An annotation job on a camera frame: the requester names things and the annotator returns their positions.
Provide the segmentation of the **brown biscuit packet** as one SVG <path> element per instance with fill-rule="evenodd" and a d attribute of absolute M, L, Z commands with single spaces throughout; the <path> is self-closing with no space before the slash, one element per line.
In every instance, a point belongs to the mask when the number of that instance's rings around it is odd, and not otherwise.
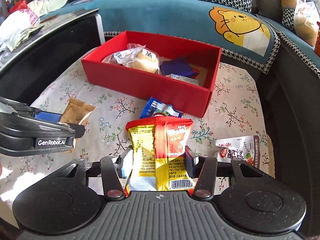
<path fill-rule="evenodd" d="M 84 136 L 88 118 L 94 110 L 95 106 L 75 98 L 70 98 L 59 123 L 67 124 L 71 129 L 75 130 L 71 151 L 75 148 L 77 140 Z"/>

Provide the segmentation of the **red yellow snack packet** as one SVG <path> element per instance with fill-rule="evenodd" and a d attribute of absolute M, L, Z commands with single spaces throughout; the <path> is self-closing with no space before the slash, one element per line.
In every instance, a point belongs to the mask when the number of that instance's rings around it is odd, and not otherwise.
<path fill-rule="evenodd" d="M 194 188 L 185 168 L 185 147 L 193 123 L 191 119 L 156 116 L 126 124 L 133 148 L 127 192 Z"/>

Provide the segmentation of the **white red jujube snack pouch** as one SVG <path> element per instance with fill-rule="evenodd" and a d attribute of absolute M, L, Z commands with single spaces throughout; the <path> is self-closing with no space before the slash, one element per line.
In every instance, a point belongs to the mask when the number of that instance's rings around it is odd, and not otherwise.
<path fill-rule="evenodd" d="M 241 159 L 259 168 L 260 148 L 257 135 L 218 139 L 215 146 L 217 151 L 214 156 L 219 162 L 230 163 L 232 159 Z"/>

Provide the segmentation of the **blue white snack packet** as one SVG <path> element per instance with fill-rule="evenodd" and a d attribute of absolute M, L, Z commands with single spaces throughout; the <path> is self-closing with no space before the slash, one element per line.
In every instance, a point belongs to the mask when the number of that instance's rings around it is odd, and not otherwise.
<path fill-rule="evenodd" d="M 151 97 L 146 103 L 140 118 L 150 118 L 154 116 L 174 116 L 181 118 L 182 113 L 174 109 L 172 105 L 167 105 L 154 97 Z"/>

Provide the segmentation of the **dark blue foil packet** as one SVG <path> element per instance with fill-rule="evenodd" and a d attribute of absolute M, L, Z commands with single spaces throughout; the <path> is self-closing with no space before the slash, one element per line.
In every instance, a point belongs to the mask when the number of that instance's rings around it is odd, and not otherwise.
<path fill-rule="evenodd" d="M 165 75 L 165 76 L 170 74 L 175 74 L 175 75 L 185 76 L 189 78 L 195 78 L 199 74 L 199 71 L 192 68 L 187 62 L 187 60 L 184 58 L 170 60 L 170 61 L 163 61 L 162 64 L 160 65 L 160 69 L 161 69 L 162 75 Z"/>

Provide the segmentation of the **round pastry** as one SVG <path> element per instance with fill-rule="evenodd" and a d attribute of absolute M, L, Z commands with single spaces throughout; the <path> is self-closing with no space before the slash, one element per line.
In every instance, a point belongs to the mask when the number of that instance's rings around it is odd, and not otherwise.
<path fill-rule="evenodd" d="M 161 74 L 161 64 L 165 61 L 171 61 L 171 59 L 159 56 L 156 52 L 151 51 L 146 45 L 129 43 L 127 49 L 129 53 L 124 57 L 122 65 L 132 69 L 151 74 Z"/>

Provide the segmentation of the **white Kaprons wafer packet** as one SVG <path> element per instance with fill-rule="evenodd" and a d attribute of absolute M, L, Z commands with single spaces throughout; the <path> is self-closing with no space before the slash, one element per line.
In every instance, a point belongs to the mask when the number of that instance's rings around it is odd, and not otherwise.
<path fill-rule="evenodd" d="M 181 76 L 181 75 L 177 75 L 177 74 L 169 74 L 169 75 L 166 75 L 166 77 L 169 77 L 169 78 L 174 79 L 174 80 L 186 82 L 186 83 L 189 83 L 189 84 L 197 85 L 197 86 L 201 85 L 199 80 L 197 80 L 197 79 L 192 79 L 192 78 Z"/>

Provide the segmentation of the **red green snack packet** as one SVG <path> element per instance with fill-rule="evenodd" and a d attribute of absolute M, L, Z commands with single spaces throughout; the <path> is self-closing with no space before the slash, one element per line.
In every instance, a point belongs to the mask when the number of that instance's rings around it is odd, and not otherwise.
<path fill-rule="evenodd" d="M 135 61 L 136 56 L 137 56 L 136 50 L 128 49 L 128 50 L 118 51 L 116 53 L 108 55 L 102 60 L 102 62 L 127 66 L 129 63 Z"/>

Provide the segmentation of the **black glass coffee table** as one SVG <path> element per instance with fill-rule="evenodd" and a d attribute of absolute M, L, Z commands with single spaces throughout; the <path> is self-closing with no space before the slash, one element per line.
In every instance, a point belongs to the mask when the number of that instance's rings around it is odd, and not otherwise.
<path fill-rule="evenodd" d="M 72 63 L 104 42 L 97 9 L 45 18 L 14 51 L 1 52 L 1 96 L 33 103 Z"/>

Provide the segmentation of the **red cardboard box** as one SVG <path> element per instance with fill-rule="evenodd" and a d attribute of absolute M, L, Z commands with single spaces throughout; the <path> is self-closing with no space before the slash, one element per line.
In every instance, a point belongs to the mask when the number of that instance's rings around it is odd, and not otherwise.
<path fill-rule="evenodd" d="M 168 59 L 185 58 L 189 64 L 205 73 L 200 86 L 151 74 L 117 64 L 104 63 L 108 55 L 122 51 L 129 43 L 145 45 L 149 50 Z M 174 109 L 203 117 L 213 95 L 222 49 L 187 38 L 124 31 L 82 58 L 90 83 L 143 100 L 154 97 Z"/>

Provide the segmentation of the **opened foil wrapper on table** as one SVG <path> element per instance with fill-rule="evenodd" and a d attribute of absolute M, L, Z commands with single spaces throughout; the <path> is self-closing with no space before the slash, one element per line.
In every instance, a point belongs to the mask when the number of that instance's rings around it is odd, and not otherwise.
<path fill-rule="evenodd" d="M 8 40 L 4 41 L 3 44 L 10 51 L 13 51 L 21 43 L 23 43 L 25 40 L 27 40 L 30 36 L 36 35 L 43 27 L 44 27 L 44 25 L 41 24 L 36 27 L 30 27 L 28 29 L 25 29 L 25 30 L 21 31 L 20 33 L 12 34 Z"/>

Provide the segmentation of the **white red plastic bag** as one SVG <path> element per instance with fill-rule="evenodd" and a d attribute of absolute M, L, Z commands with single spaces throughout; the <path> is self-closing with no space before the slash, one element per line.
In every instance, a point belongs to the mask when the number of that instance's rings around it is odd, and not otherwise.
<path fill-rule="evenodd" d="M 39 26 L 39 17 L 31 11 L 25 0 L 17 2 L 10 10 L 10 15 L 1 24 L 1 50 L 6 47 L 3 44 L 12 34 L 20 33 L 30 27 Z"/>

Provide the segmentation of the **blue lion sofa blanket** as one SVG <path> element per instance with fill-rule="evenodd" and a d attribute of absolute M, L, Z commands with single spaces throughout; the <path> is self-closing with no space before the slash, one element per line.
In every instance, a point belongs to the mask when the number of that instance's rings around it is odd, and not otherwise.
<path fill-rule="evenodd" d="M 79 0 L 41 19 L 93 9 L 107 35 L 139 31 L 197 40 L 221 47 L 223 55 L 265 74 L 280 46 L 277 34 L 257 16 L 199 0 Z"/>

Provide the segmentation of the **orange plastic basket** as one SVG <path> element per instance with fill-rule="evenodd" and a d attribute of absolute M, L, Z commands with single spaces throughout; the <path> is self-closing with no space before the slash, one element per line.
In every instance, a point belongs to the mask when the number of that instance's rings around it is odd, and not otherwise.
<path fill-rule="evenodd" d="M 317 56 L 320 56 L 320 22 L 319 21 L 317 21 L 317 25 L 318 25 L 318 33 L 317 33 L 314 52 Z"/>

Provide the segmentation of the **white plastic shopping bag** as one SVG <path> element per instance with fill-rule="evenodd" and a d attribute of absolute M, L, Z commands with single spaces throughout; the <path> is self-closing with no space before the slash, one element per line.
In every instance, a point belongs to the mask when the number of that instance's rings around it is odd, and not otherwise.
<path fill-rule="evenodd" d="M 294 29 L 298 37 L 315 47 L 319 26 L 319 13 L 314 2 L 296 0 Z"/>

